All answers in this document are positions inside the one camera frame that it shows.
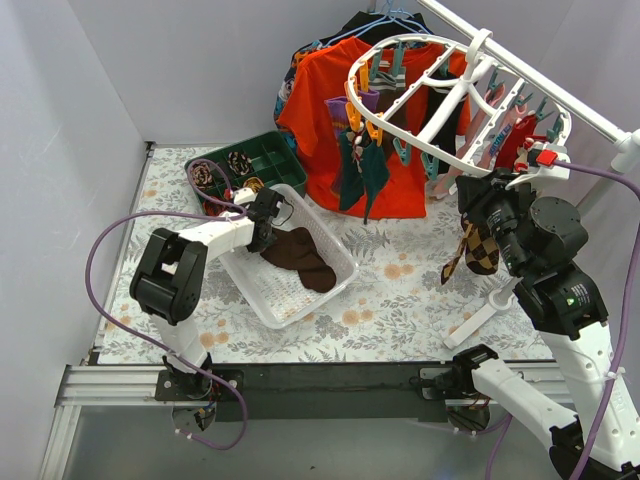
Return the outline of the brown argyle sock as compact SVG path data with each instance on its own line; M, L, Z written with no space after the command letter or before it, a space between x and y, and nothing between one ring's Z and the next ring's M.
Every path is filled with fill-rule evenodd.
M466 236L466 266L477 275L489 276L499 269L499 248L486 226L470 224Z
M461 226L463 228L463 235L460 238L454 257L447 263L445 263L440 271L440 283L442 285L446 284L454 275L460 260L466 253L469 244L469 237L471 236L474 229L474 226L466 219L461 220Z

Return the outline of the plain dark brown sock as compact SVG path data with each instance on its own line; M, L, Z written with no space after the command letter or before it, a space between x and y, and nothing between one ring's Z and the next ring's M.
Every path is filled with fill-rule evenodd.
M327 293L335 287L336 274L319 254L306 228L274 229L273 233L276 240L261 253L264 260L278 268L296 271L308 290Z

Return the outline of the white sock clip hanger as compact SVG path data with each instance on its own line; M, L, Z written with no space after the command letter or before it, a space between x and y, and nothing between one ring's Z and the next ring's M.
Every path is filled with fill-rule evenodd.
M456 155L453 156L442 151L433 145L431 140L438 133L462 97L467 95L478 108L482 108L491 115L491 125L495 128L499 120L506 115L509 103L516 98L521 88L527 84L534 84L533 81L527 80L522 73L518 73L513 64L498 59L495 54L489 51L489 40L492 36L493 33L490 30L482 28L472 35L471 42L468 45L429 34L403 34L378 42L352 64L345 82L346 95L349 100L347 113L351 127L355 129L361 125L366 126L373 140L379 140L383 133L387 133L404 144L427 153L450 166L460 165L461 161L456 158ZM390 46L402 48L411 42L439 44L444 47L444 51L429 68L423 71L416 81L406 87L405 92L394 101L388 110L383 113L370 111L364 105L359 94L365 83L365 75L373 71L376 60L381 56L385 48ZM449 80L435 79L433 77L435 71L447 63L454 53L463 53L465 55L466 67L463 74ZM516 79L514 86L508 90L501 103L496 107L486 101L484 95L476 88L476 83L492 69L501 70ZM390 123L389 119L395 112L423 87L449 90L431 120L417 134ZM468 173L465 174L476 177L482 177L489 173L487 168L481 169L474 166L464 167L464 170L468 170Z

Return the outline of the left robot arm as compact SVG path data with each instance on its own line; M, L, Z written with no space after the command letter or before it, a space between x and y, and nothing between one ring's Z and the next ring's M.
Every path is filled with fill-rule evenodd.
M231 209L200 225L153 231L129 288L168 347L163 362L172 381L193 400L205 398L213 386L211 356L193 318L207 263L237 248L260 253L271 246L272 221L285 203L282 194L267 187L242 188L232 199Z

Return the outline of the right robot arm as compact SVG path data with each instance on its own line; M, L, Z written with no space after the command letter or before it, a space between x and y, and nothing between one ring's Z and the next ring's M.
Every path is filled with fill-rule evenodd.
M458 353L435 377L414 378L414 386L496 401L536 436L563 479L638 478L639 414L620 369L623 347L612 345L600 291L574 261L588 240L580 213L505 169L456 184L463 219L489 230L573 406L551 400L485 345Z

